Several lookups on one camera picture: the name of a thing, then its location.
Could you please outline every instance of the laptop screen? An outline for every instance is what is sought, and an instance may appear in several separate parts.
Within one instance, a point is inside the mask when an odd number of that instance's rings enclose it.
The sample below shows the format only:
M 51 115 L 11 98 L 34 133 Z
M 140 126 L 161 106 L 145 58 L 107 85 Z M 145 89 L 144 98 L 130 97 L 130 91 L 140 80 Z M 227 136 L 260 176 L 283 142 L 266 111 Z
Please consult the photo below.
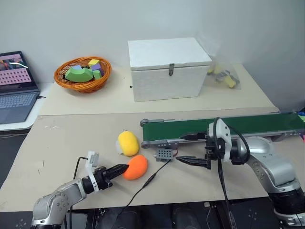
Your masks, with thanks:
M 0 54 L 0 93 L 36 87 L 21 52 Z

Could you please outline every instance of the cardboard sheet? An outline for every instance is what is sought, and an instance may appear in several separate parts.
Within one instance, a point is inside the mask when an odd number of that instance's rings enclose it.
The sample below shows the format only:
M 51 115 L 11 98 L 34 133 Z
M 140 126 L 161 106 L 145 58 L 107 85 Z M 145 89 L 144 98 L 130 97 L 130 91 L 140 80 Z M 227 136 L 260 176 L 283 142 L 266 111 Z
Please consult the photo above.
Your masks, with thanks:
M 271 112 L 277 112 L 278 109 L 246 69 L 241 64 L 235 64 L 234 67 L 241 81 L 241 90 L 217 88 L 210 77 L 206 77 L 199 96 L 193 98 L 134 102 L 129 69 L 114 69 L 106 85 L 91 94 L 81 94 L 54 83 L 40 115 L 173 112 L 249 107 L 265 107 Z
M 72 180 L 80 156 L 88 150 L 100 154 L 99 165 L 111 167 L 127 163 L 130 158 L 116 152 L 115 141 L 123 130 L 130 130 L 142 141 L 140 121 L 148 119 L 192 119 L 215 116 L 266 114 L 266 108 L 226 111 L 189 111 L 146 114 L 97 114 L 40 116 L 23 142 L 12 169 L 0 190 L 0 211 L 31 211 L 35 201 L 65 182 Z M 305 155 L 300 137 L 276 142 L 278 153 L 289 158 L 304 190 Z M 178 155 L 202 157 L 204 144 L 183 145 Z M 75 208 L 102 208 L 126 205 L 163 162 L 156 162 L 153 149 L 141 149 L 139 154 L 149 161 L 146 174 L 133 181 L 115 178 L 113 187 L 88 195 Z M 224 180 L 229 199 L 267 196 L 248 165 L 225 163 Z M 84 161 L 77 177 L 86 176 Z M 156 178 L 134 199 L 132 205 L 221 200 L 224 195 L 217 173 L 212 169 L 192 167 L 177 160 L 164 167 Z

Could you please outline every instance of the green conveyor belt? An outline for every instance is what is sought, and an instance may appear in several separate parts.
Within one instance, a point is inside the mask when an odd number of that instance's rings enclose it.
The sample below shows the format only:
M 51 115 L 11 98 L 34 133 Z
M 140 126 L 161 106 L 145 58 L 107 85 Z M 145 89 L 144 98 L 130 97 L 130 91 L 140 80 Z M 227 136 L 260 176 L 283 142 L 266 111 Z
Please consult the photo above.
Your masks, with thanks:
M 239 130 L 241 134 L 301 130 L 304 122 L 296 114 L 268 114 L 222 118 L 227 125 Z M 186 133 L 204 132 L 214 119 L 169 121 L 146 123 L 143 126 L 143 140 L 177 139 Z

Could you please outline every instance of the laptop keyboard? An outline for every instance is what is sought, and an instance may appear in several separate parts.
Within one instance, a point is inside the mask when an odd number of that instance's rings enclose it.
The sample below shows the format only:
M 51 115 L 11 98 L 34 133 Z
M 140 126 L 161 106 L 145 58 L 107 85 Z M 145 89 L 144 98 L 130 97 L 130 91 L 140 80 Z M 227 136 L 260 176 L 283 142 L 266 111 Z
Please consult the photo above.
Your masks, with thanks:
M 35 93 L 0 97 L 0 109 L 30 105 Z

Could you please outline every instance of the box lid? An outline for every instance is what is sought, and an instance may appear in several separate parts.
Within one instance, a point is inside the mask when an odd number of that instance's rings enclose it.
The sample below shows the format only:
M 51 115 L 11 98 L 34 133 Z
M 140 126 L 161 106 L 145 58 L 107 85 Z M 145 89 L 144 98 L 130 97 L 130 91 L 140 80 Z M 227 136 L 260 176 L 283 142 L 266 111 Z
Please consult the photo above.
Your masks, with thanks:
M 132 71 L 209 65 L 211 58 L 193 37 L 128 41 Z

